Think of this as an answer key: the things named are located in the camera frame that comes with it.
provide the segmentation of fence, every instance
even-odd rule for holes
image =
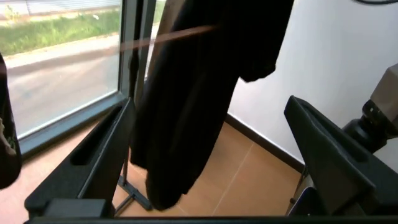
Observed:
[[[120,5],[121,0],[0,0],[0,19],[6,19],[7,7],[10,7],[13,13],[24,17],[89,11]]]

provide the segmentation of metal stand leg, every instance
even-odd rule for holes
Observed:
[[[127,165],[129,162],[128,153],[129,151],[127,150],[127,156],[123,164],[123,174],[119,177],[118,185],[125,192],[127,192],[129,196],[127,196],[127,198],[124,199],[123,202],[116,208],[115,214],[119,213],[127,204],[133,202],[133,200],[136,200],[145,210],[152,210],[152,205],[150,204],[149,200],[127,181]]]

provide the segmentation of road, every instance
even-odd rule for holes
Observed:
[[[53,69],[8,73],[18,136],[116,91],[118,71],[115,54]]]

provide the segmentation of pavement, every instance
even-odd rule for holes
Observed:
[[[157,33],[152,29],[152,36]],[[21,69],[52,58],[81,54],[119,44],[119,36],[93,38],[6,57],[12,112],[19,137],[40,129],[78,108],[99,100],[118,89],[119,54],[115,52],[81,62]],[[153,46],[149,47],[149,56]]]

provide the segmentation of window frame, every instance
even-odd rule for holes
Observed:
[[[121,0],[120,43],[133,41],[137,10],[140,10],[137,8],[137,1],[144,1],[143,8],[141,9],[142,22],[140,38],[150,37],[151,35],[156,0]],[[149,47],[145,47],[139,51],[139,68],[142,68],[139,69],[137,77],[136,95],[139,96],[141,95],[144,85],[148,49]],[[48,149],[52,144],[65,139],[79,129],[100,119],[114,105],[126,99],[129,96],[129,59],[131,54],[132,50],[126,50],[119,54],[118,90],[116,92],[110,93],[104,98],[100,98],[33,133],[19,138],[22,160],[26,161],[40,151]]]

